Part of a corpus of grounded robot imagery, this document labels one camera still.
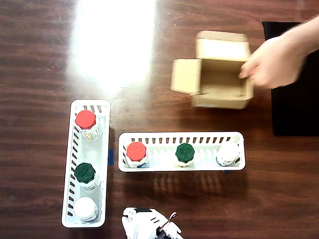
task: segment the black cloth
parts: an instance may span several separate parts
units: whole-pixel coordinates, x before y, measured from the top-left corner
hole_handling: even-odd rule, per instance
[[[263,21],[265,39],[298,24]],[[319,51],[307,57],[295,83],[272,89],[271,102],[274,135],[319,135]]]

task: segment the wooden table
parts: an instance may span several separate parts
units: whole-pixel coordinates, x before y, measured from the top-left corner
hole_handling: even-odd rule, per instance
[[[1,0],[0,238],[124,239],[122,211],[153,207],[186,239],[319,238],[319,138],[274,137],[270,92],[241,111],[192,109],[170,91],[172,62],[203,29],[263,41],[262,20],[303,21],[318,0]],[[107,99],[113,145],[126,131],[243,133],[241,172],[109,168],[107,220],[61,224],[70,104]]]

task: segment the human hand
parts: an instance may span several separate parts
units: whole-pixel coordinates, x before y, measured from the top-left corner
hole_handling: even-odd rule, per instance
[[[250,77],[256,86],[276,88],[298,79],[306,54],[283,35],[265,41],[241,67],[239,78]]]

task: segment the cardboard box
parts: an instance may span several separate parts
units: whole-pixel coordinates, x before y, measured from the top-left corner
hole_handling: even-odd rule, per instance
[[[197,59],[174,61],[170,88],[192,95],[194,107],[245,108],[254,86],[238,74],[249,56],[246,35],[201,31],[196,38]]]

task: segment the white bottle cap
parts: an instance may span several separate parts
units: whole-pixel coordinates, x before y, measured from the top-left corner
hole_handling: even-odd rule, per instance
[[[234,141],[222,143],[217,152],[217,161],[223,166],[227,166],[234,162],[239,155],[239,147]]]
[[[80,218],[90,218],[95,213],[95,202],[89,197],[79,198],[74,204],[74,212]]]

